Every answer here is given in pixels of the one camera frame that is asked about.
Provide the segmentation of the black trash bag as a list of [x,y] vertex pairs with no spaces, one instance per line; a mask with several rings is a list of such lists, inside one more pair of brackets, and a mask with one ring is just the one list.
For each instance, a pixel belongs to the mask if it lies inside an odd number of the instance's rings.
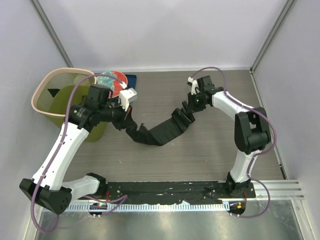
[[182,135],[195,121],[195,117],[186,101],[182,108],[176,108],[169,119],[147,129],[133,120],[131,113],[123,113],[120,119],[112,122],[117,130],[125,130],[126,134],[136,143],[163,146]]

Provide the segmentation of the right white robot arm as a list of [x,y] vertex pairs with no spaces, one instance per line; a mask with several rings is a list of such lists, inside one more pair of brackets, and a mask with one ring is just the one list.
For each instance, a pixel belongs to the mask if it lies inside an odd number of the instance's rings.
[[234,165],[227,175],[226,193],[233,198],[242,196],[251,183],[250,175],[258,155],[271,141],[266,111],[253,108],[233,97],[223,87],[215,87],[210,76],[193,79],[188,94],[188,111],[202,111],[207,105],[221,110],[234,121],[234,143],[238,149]]

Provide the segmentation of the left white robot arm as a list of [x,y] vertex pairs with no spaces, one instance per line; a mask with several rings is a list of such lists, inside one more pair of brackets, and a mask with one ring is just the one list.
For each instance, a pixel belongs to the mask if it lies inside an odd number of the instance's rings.
[[69,108],[59,137],[39,170],[31,179],[24,178],[19,188],[31,200],[57,215],[70,202],[85,196],[100,200],[107,192],[106,179],[95,173],[64,182],[66,171],[81,144],[99,123],[120,123],[129,113],[131,103],[138,97],[133,88],[121,90],[118,105],[110,102],[112,90],[103,85],[91,85],[83,104]]

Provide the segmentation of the olive green trash bin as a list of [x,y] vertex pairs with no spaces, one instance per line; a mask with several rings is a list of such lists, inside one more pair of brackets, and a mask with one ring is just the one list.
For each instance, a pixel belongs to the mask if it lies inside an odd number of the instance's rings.
[[[93,74],[92,71],[81,68],[64,67],[53,70],[44,77],[35,90],[31,99],[32,108],[60,128],[65,120],[73,88],[80,80]],[[89,87],[93,84],[96,84],[95,77],[81,83],[72,97],[71,106],[83,104]],[[100,122],[92,129],[85,141],[96,142],[100,140],[106,127],[106,122]]]

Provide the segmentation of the red patterned plate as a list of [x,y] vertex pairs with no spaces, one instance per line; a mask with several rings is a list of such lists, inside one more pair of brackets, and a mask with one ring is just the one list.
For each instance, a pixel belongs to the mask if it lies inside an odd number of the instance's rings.
[[108,76],[97,76],[97,84],[110,88],[113,91],[112,98],[118,97],[120,91],[128,86],[127,77],[120,71],[106,71],[103,74]]

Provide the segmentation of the blue tray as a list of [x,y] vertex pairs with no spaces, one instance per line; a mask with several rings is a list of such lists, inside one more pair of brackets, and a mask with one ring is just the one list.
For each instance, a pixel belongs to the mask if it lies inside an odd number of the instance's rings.
[[[126,83],[128,88],[136,89],[136,83],[137,83],[137,76],[133,74],[124,74],[119,71],[112,71],[112,73],[116,76],[117,79],[121,80],[122,82]],[[120,91],[123,90],[123,87],[120,85],[120,82],[117,80],[114,80],[112,78],[113,82],[113,98],[117,98],[120,94]]]

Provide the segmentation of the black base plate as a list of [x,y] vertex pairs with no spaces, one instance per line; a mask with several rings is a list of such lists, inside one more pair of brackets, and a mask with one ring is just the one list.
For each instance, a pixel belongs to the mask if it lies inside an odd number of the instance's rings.
[[116,200],[126,195],[125,204],[173,205],[183,201],[191,205],[216,204],[222,199],[254,199],[256,193],[252,183],[245,189],[231,193],[223,181],[138,181],[108,182],[101,196],[96,199]]

